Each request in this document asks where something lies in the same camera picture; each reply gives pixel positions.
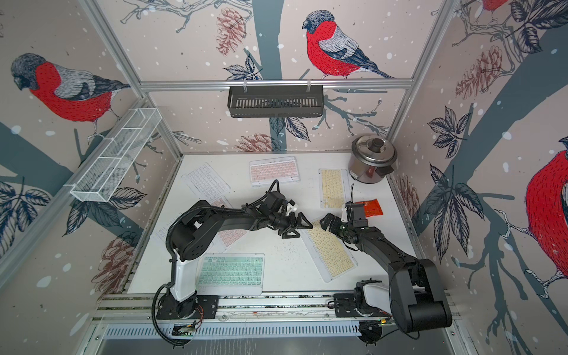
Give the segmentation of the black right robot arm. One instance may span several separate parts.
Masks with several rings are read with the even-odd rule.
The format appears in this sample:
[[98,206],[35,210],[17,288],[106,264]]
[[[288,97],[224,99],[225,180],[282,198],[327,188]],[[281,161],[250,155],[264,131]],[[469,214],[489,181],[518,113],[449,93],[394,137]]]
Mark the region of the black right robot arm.
[[388,281],[359,281],[353,295],[344,300],[342,294],[336,294],[337,316],[387,314],[405,334],[451,326],[451,309],[434,263],[406,253],[380,229],[369,226],[364,205],[348,203],[346,214],[346,221],[327,214],[320,220],[320,227],[370,256],[386,270]]

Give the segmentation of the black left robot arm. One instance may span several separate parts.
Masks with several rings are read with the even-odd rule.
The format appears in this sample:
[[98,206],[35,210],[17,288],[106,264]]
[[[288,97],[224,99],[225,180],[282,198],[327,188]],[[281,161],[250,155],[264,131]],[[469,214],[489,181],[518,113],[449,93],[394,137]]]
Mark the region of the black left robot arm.
[[266,192],[239,209],[198,201],[167,230],[171,280],[156,291],[152,316],[159,320],[214,316],[198,297],[197,282],[200,259],[219,232],[271,229],[285,240],[298,238],[300,230],[313,227],[303,213],[295,211],[295,202],[278,191]]

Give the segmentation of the yellow keyboard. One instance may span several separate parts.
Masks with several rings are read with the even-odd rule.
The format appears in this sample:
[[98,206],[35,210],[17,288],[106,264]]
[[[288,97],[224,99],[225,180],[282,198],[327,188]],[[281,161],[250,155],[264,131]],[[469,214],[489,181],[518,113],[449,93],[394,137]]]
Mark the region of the yellow keyboard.
[[301,231],[300,237],[324,283],[330,283],[358,266],[340,239],[324,231],[319,220],[313,220],[312,224],[313,228]]
[[349,201],[347,170],[319,169],[319,182],[322,209],[342,209]]

